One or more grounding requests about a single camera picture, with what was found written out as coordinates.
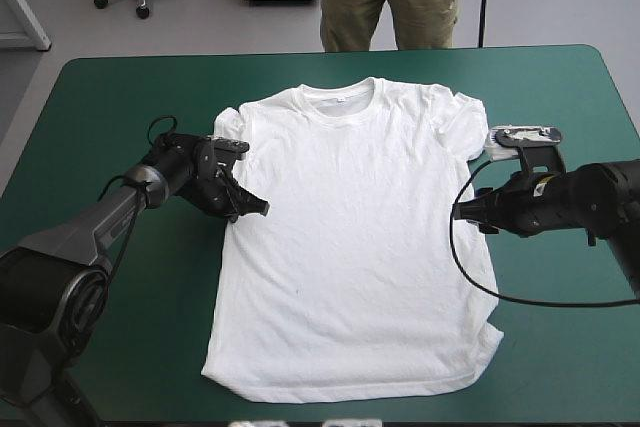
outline white desk leg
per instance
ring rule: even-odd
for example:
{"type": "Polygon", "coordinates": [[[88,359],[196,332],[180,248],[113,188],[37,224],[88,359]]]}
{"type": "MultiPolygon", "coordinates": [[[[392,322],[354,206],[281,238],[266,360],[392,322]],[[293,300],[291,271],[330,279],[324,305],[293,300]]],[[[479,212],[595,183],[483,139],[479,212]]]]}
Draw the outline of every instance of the white desk leg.
{"type": "Polygon", "coordinates": [[[51,41],[38,22],[26,0],[5,0],[22,25],[24,34],[0,34],[0,46],[25,47],[35,45],[38,50],[49,50],[51,41]]]}

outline black cable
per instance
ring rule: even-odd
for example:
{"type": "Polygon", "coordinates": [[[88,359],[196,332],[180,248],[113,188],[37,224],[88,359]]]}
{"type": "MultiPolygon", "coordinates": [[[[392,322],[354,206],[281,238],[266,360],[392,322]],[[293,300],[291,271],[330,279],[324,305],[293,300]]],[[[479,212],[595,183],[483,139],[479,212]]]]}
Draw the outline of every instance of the black cable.
{"type": "Polygon", "coordinates": [[[100,202],[102,198],[106,195],[107,191],[109,190],[109,187],[111,187],[111,184],[113,184],[118,179],[124,179],[124,178],[125,178],[124,175],[115,175],[111,177],[107,182],[107,185],[105,185],[104,189],[102,189],[102,192],[100,192],[100,195],[98,196],[98,202],[100,202]]]}
{"type": "Polygon", "coordinates": [[[535,305],[538,307],[593,309],[593,308],[606,308],[606,307],[622,307],[625,305],[640,304],[640,299],[617,300],[612,302],[548,302],[544,300],[522,299],[519,297],[512,297],[510,295],[499,294],[498,292],[494,292],[493,290],[485,287],[482,284],[479,284],[474,279],[472,279],[471,276],[467,273],[467,271],[464,269],[464,267],[460,263],[460,259],[458,259],[458,254],[456,253],[456,246],[453,241],[453,221],[455,220],[454,212],[455,212],[456,206],[458,205],[458,202],[460,201],[460,198],[462,197],[464,192],[467,190],[467,188],[471,185],[471,182],[473,182],[473,179],[475,179],[475,177],[489,164],[491,164],[491,161],[488,160],[482,163],[476,170],[473,171],[473,173],[469,177],[469,180],[467,180],[467,182],[462,186],[462,189],[460,189],[460,192],[458,193],[456,200],[453,202],[453,205],[451,206],[451,214],[449,216],[449,246],[451,247],[451,255],[453,256],[453,260],[458,266],[458,269],[460,270],[464,278],[467,279],[467,281],[471,285],[473,285],[477,289],[480,289],[486,294],[489,294],[493,297],[497,297],[500,300],[505,300],[507,302],[513,302],[516,304],[535,305]]]}
{"type": "Polygon", "coordinates": [[[149,128],[147,129],[147,141],[149,142],[149,145],[153,145],[153,141],[151,140],[151,129],[153,129],[153,127],[160,121],[165,120],[165,119],[171,119],[172,125],[171,128],[169,130],[167,130],[165,132],[165,134],[173,134],[176,131],[176,127],[178,127],[178,119],[175,118],[175,116],[173,115],[161,115],[160,117],[157,117],[155,119],[153,119],[153,122],[151,122],[149,124],[149,128]]]}

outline chair wheel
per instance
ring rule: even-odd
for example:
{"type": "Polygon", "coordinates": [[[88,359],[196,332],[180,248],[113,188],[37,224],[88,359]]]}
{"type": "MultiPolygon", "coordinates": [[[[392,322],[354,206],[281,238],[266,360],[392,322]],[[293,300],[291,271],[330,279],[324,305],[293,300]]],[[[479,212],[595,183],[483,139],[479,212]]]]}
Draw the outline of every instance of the chair wheel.
{"type": "Polygon", "coordinates": [[[136,14],[138,14],[138,17],[140,17],[141,19],[146,19],[147,17],[149,17],[149,9],[146,7],[138,7],[136,9],[136,14]]]}
{"type": "Polygon", "coordinates": [[[93,5],[95,5],[98,9],[104,9],[108,3],[108,0],[93,0],[93,5]]]}

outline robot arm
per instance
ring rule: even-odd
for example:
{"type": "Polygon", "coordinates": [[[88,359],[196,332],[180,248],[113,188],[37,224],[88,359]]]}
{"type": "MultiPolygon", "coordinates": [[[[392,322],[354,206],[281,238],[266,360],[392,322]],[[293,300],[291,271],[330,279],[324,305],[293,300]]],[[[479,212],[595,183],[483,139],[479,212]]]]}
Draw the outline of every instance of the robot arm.
{"type": "Polygon", "coordinates": [[[551,127],[497,127],[486,150],[492,160],[518,158],[521,170],[497,189],[479,189],[454,218],[522,237],[584,228],[589,245],[606,240],[640,299],[640,160],[584,165],[566,172],[551,127]]]}
{"type": "Polygon", "coordinates": [[[267,214],[269,204],[232,175],[248,144],[177,134],[173,121],[121,176],[121,187],[0,257],[0,397],[31,426],[102,425],[65,369],[86,347],[104,308],[116,273],[107,250],[137,215],[173,195],[231,222],[267,214]]]}

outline white t-shirt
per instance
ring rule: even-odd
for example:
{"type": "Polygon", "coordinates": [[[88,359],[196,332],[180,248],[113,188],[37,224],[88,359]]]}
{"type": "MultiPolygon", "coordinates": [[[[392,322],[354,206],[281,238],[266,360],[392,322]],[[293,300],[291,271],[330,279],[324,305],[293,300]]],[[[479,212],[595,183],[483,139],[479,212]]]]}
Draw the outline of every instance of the white t-shirt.
{"type": "MultiPolygon", "coordinates": [[[[305,85],[215,134],[251,144],[234,174],[271,204],[229,224],[202,374],[264,402],[432,395],[472,384],[502,333],[496,299],[452,261],[451,204],[487,134],[482,102],[441,85],[305,85]]],[[[478,229],[458,255],[496,288],[478,229]]]]}

